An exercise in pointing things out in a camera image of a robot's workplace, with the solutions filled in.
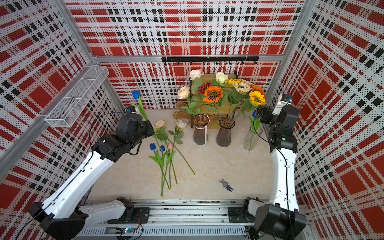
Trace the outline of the red gerbera flower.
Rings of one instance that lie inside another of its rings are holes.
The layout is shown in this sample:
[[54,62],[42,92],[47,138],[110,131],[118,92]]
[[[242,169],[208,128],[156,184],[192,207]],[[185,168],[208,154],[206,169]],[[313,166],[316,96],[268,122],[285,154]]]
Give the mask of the red gerbera flower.
[[198,106],[197,106],[197,109],[200,109],[200,114],[208,114],[210,112],[210,107],[211,107],[211,104],[204,101],[204,98],[205,98],[205,90],[208,88],[208,87],[211,87],[212,86],[212,83],[211,82],[207,82],[207,83],[203,83],[199,88],[198,88],[198,92],[196,93],[196,96],[198,97],[199,101],[198,101]]

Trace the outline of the orange gerbera flower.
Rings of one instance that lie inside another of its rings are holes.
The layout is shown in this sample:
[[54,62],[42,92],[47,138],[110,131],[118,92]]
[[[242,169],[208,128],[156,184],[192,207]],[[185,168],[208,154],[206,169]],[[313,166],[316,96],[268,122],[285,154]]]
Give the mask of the orange gerbera flower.
[[210,112],[215,112],[221,119],[222,116],[220,114],[220,107],[223,107],[226,104],[229,94],[224,92],[221,87],[213,86],[208,87],[205,90],[204,95],[204,101],[211,104],[209,109]]
[[257,85],[251,85],[251,88],[252,88],[252,92],[254,91],[258,91],[260,92],[264,97],[266,96],[263,88],[261,88],[260,86],[257,86]]

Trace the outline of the large cream sunflower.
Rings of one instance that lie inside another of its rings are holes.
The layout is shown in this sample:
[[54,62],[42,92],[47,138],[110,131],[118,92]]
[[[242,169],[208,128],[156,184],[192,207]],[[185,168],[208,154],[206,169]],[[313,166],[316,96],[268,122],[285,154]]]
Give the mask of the large cream sunflower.
[[242,80],[241,83],[234,86],[229,85],[229,87],[231,88],[228,98],[228,101],[231,104],[231,118],[235,120],[236,115],[240,112],[241,101],[244,100],[249,92],[251,92],[252,88],[251,84],[246,80]]

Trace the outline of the blue tulip stem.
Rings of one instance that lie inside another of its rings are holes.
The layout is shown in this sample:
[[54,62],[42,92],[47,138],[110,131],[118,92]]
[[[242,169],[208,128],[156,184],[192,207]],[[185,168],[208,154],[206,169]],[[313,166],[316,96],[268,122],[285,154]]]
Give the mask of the blue tulip stem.
[[144,117],[144,119],[147,121],[148,116],[146,114],[146,111],[142,102],[142,95],[140,94],[139,91],[133,91],[132,94],[133,94],[133,98],[138,101],[138,104],[137,105],[132,104],[132,107],[134,107],[135,111],[137,113],[140,113]]
[[257,133],[257,131],[258,131],[260,125],[261,125],[261,121],[258,118],[257,114],[258,114],[258,110],[254,110],[254,112],[252,113],[252,116],[249,117],[250,124],[251,124],[250,130],[251,130],[252,133],[255,133],[255,134]]

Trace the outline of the white rose flower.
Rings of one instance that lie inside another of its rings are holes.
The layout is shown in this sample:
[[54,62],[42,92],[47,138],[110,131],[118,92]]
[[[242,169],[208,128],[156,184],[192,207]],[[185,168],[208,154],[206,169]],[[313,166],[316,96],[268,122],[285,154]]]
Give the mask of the white rose flower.
[[228,79],[228,75],[226,75],[225,73],[218,72],[215,74],[216,82],[221,84],[221,85],[225,84],[227,79]]

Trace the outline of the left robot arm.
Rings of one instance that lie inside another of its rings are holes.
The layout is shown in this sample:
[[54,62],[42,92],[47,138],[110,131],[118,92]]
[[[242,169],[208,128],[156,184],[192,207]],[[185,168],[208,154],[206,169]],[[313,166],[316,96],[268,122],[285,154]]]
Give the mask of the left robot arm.
[[79,202],[97,179],[120,157],[139,149],[143,139],[154,135],[152,124],[144,113],[125,113],[112,134],[102,136],[91,152],[65,181],[42,203],[33,203],[28,212],[48,236],[71,240],[84,228],[125,216],[133,217],[134,205],[126,198],[94,207],[80,207]]

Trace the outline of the pale pink rose flower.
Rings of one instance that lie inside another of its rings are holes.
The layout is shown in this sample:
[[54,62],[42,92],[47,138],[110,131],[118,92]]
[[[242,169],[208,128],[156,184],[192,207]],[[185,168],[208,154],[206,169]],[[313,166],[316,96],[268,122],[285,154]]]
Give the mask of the pale pink rose flower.
[[203,85],[201,78],[204,75],[203,70],[192,70],[190,72],[190,87],[191,87],[191,94],[194,92],[194,95],[190,96],[189,100],[189,109],[191,110],[192,115],[195,117],[200,113],[199,110],[196,110],[196,104],[199,98],[196,96],[198,94],[199,88]]

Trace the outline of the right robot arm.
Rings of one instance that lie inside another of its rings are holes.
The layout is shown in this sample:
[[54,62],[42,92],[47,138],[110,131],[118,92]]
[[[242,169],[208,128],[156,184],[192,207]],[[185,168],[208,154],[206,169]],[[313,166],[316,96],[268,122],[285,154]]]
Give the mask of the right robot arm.
[[255,118],[269,125],[268,143],[273,163],[273,187],[270,199],[263,203],[248,201],[247,217],[254,218],[257,233],[282,240],[294,240],[307,225],[306,216],[300,214],[295,191],[295,161],[298,142],[293,135],[300,110],[289,104],[262,108]]

